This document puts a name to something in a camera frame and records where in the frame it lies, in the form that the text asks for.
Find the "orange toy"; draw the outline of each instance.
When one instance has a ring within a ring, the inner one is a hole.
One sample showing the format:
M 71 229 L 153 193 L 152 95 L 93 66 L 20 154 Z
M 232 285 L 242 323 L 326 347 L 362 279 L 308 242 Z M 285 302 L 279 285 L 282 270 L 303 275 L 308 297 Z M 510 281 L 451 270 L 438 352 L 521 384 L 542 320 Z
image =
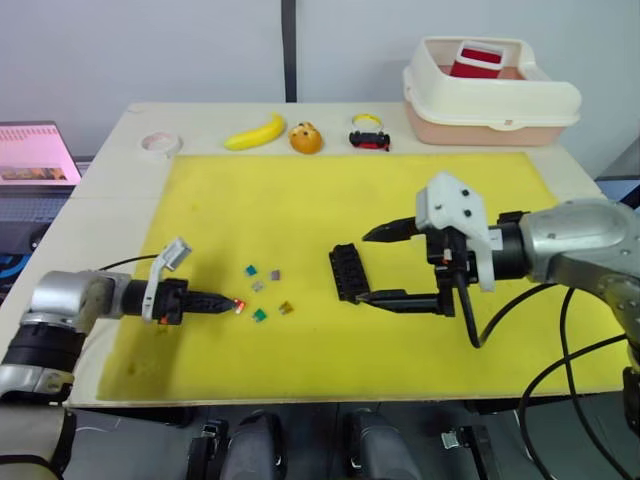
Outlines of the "orange toy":
M 291 146 L 300 153 L 316 153 L 322 149 L 322 135 L 309 122 L 299 123 L 289 131 Z

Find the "white wall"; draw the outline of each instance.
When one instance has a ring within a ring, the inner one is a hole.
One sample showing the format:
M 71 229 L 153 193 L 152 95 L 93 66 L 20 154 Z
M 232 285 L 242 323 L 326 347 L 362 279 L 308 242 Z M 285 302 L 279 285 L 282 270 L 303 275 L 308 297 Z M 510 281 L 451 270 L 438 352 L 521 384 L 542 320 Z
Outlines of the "white wall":
M 279 0 L 5 0 L 0 121 L 93 154 L 132 101 L 282 101 Z M 400 100 L 423 35 L 527 40 L 582 92 L 562 142 L 592 175 L 638 135 L 640 0 L 298 0 L 300 101 Z
M 95 154 L 133 101 L 280 101 L 279 0 L 5 0 L 0 121 Z
M 299 0 L 299 100 L 400 100 L 422 36 L 527 41 L 542 69 L 582 93 L 561 142 L 595 176 L 638 136 L 638 0 Z

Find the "yellow foam mat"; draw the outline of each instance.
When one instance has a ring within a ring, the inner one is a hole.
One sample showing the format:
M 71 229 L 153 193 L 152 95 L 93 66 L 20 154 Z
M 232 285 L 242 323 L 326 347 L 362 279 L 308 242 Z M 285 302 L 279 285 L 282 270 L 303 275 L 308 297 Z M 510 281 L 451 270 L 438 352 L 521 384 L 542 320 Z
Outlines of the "yellow foam mat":
M 484 196 L 491 221 L 509 210 L 556 201 L 524 154 L 178 157 L 142 249 L 160 252 L 182 236 L 193 253 L 171 276 L 190 288 L 247 301 L 236 315 L 185 316 L 179 327 L 122 320 L 99 397 L 111 400 L 441 399 L 516 396 L 560 357 L 565 288 L 513 310 L 474 349 L 458 316 L 394 314 L 339 302 L 328 253 L 354 242 L 372 289 L 436 290 L 423 237 L 360 241 L 381 223 L 415 214 L 415 194 L 446 170 Z M 146 278 L 150 262 L 136 277 Z M 254 265 L 258 274 L 247 277 Z M 282 279 L 269 279 L 280 269 Z M 251 283 L 261 280 L 255 293 Z M 527 280 L 471 287 L 484 326 Z M 294 311 L 278 313 L 288 301 Z M 261 323 L 251 315 L 262 308 Z M 620 333 L 608 307 L 578 293 L 568 319 L 572 349 Z M 579 390 L 620 387 L 622 344 L 576 360 Z M 566 391 L 558 372 L 540 393 Z

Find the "laptop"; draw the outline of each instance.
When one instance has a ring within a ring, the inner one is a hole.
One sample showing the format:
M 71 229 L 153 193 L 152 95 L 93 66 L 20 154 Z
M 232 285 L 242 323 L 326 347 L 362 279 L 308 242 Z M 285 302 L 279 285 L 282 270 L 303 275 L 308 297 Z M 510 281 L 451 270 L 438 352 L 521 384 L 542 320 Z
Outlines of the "laptop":
M 78 183 L 54 122 L 0 122 L 0 254 L 33 252 Z

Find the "toy car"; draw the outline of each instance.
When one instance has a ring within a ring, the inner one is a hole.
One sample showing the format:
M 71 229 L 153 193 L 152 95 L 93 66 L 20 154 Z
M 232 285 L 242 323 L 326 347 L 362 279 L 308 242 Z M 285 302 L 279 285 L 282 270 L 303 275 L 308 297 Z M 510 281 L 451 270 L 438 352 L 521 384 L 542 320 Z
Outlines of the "toy car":
M 387 152 L 391 147 L 391 137 L 384 132 L 360 132 L 356 130 L 349 134 L 349 142 L 356 148 L 384 149 Z

